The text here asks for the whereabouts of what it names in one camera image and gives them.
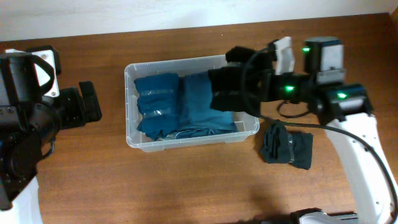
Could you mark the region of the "black garment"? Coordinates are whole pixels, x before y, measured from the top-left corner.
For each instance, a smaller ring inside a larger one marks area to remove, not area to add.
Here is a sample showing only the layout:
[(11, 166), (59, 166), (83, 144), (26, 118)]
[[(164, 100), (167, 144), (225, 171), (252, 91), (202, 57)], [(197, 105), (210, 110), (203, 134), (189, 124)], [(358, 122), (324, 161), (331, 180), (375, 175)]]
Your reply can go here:
[(268, 164), (290, 164), (309, 170), (312, 165), (312, 149), (312, 134), (288, 132), (284, 125), (274, 123), (265, 132), (260, 155)]
[[(245, 112), (257, 117), (260, 114), (259, 101), (262, 71), (273, 69), (274, 56), (268, 52), (257, 54), (254, 49), (236, 46), (226, 52), (227, 66), (208, 71), (211, 82), (212, 100), (210, 108), (218, 111)], [(251, 104), (248, 108), (241, 91), (244, 66), (246, 96)]]

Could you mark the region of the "clear plastic storage container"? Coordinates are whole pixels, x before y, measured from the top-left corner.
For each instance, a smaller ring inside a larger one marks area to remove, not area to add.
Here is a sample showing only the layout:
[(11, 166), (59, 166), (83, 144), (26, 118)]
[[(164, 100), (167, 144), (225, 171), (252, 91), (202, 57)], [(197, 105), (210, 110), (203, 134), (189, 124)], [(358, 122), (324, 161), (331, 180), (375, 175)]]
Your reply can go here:
[(142, 121), (142, 115), (137, 108), (139, 94), (134, 84), (135, 79), (161, 73), (176, 73), (184, 77), (185, 75), (221, 68), (226, 65), (227, 62), (224, 55), (132, 63), (128, 65), (124, 70), (127, 144), (130, 147), (139, 148), (144, 152), (155, 152), (178, 147), (243, 142), (249, 136), (256, 134), (260, 128), (259, 119), (244, 112), (235, 112), (233, 114), (234, 123), (238, 129), (235, 133), (153, 141), (144, 133), (137, 130), (139, 123)]

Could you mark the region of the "blue garment with tape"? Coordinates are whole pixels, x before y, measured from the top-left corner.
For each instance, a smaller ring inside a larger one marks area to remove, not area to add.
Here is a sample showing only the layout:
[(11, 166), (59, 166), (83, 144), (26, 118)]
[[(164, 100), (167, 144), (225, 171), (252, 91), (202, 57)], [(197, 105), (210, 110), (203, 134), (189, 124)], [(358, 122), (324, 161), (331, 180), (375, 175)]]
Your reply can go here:
[(179, 127), (179, 81), (176, 73), (163, 73), (134, 80), (139, 94), (137, 108), (142, 115), (137, 130), (153, 141), (167, 137)]

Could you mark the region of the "dark blue jeans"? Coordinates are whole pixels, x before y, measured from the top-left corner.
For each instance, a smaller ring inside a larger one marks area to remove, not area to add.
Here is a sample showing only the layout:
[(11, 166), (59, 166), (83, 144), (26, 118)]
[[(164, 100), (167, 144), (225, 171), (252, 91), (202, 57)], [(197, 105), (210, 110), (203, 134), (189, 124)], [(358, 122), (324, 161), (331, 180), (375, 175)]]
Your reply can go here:
[(178, 89), (179, 127), (175, 139), (229, 134), (238, 131), (233, 113), (210, 108), (213, 98), (208, 72), (180, 78)]

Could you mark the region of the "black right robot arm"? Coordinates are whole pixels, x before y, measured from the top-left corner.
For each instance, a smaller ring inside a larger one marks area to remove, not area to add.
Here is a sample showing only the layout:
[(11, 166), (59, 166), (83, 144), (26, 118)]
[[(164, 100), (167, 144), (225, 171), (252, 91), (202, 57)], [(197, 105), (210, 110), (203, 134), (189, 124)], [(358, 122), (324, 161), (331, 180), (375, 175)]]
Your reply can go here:
[(382, 150), (365, 88), (346, 84), (344, 47), (336, 37), (304, 42), (305, 74), (293, 72), (292, 39), (268, 45), (276, 68), (266, 75), (261, 100), (306, 103), (336, 149), (353, 191), (358, 223), (397, 223), (397, 183)]

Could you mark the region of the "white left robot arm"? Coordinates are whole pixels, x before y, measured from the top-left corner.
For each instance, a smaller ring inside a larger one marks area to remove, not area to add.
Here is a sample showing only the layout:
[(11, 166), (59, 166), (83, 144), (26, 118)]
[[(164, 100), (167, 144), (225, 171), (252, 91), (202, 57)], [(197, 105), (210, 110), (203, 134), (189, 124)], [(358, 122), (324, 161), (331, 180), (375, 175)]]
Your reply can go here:
[(1, 54), (1, 223), (42, 223), (37, 164), (61, 130), (102, 118), (93, 83), (59, 89), (61, 72), (49, 45)]

